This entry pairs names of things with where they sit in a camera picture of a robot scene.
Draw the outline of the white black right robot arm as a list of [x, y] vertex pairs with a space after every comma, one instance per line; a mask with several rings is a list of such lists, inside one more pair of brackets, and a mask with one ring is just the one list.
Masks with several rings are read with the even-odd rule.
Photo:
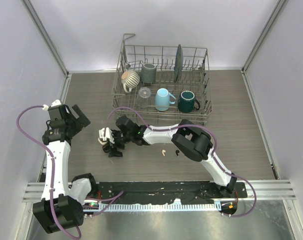
[[220, 196], [227, 198], [236, 192], [237, 178], [216, 157], [210, 134], [199, 125], [187, 119], [172, 126], [137, 125], [127, 116], [119, 117], [115, 125], [118, 130], [104, 127], [98, 131], [98, 141], [110, 158], [122, 157], [121, 150], [129, 142], [138, 146], [174, 144], [188, 159], [206, 168]]

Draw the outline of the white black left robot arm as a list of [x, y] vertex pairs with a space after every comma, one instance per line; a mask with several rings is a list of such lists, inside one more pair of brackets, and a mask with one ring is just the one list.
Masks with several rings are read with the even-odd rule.
[[42, 136], [47, 161], [45, 186], [32, 211], [45, 232], [52, 234], [83, 224], [85, 199], [94, 199], [98, 187], [91, 173], [77, 175], [68, 182], [71, 141], [90, 120], [77, 105], [68, 107], [60, 100], [55, 100], [47, 111], [49, 120]]

